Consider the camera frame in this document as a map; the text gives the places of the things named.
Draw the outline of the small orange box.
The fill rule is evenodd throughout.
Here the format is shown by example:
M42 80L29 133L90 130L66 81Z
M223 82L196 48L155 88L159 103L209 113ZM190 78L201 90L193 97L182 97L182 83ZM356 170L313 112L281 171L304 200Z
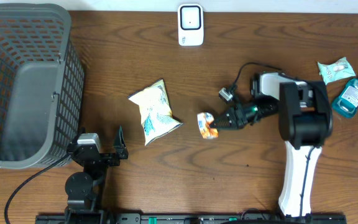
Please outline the small orange box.
M216 139L218 138L218 130L211 128L210 124L214 121L211 113L202 112L197 114L198 127L203 139Z

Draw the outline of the cream snack bag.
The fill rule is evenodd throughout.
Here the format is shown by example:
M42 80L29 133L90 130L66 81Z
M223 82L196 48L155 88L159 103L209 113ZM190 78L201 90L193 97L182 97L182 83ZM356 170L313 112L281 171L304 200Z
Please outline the cream snack bag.
M139 107L146 146L183 124L173 117L163 79L127 98Z

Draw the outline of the teal Listerine mouthwash bottle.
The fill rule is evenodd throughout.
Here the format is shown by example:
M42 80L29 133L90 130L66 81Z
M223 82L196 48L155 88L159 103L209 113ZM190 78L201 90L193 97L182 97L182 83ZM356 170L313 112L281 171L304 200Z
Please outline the teal Listerine mouthwash bottle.
M358 78L349 80L332 103L333 110L345 118L353 118L358 109Z

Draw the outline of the teal wet wipes packet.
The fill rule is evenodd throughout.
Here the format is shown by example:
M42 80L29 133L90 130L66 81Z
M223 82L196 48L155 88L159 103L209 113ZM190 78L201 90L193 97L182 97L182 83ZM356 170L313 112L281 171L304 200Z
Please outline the teal wet wipes packet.
M323 82L327 85L338 80L354 77L356 75L350 63L346 57L340 58L338 61L326 65L323 63L317 63L319 74L323 79Z

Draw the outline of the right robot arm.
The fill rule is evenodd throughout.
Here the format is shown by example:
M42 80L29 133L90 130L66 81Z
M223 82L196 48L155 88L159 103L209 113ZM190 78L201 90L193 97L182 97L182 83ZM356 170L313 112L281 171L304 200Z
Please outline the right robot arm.
M286 148L285 177L278 205L286 218L305 219L311 214L314 170L326 138L333 130L332 109L326 85L286 76L283 72L256 74L248 103L235 88L222 88L219 97L231 106L217 118L198 115L200 132L213 139L222 130L240 130L261 119L278 115L278 130Z

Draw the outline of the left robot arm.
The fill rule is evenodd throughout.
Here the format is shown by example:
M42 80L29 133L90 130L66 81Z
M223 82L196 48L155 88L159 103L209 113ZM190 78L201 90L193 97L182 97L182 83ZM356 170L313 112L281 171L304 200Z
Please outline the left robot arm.
M129 157L122 128L114 138L114 152L102 153L100 148L99 136L84 129L67 147L68 155L83 170L69 176L65 183L68 195L65 223L116 223L115 215L102 209L101 202L108 169Z

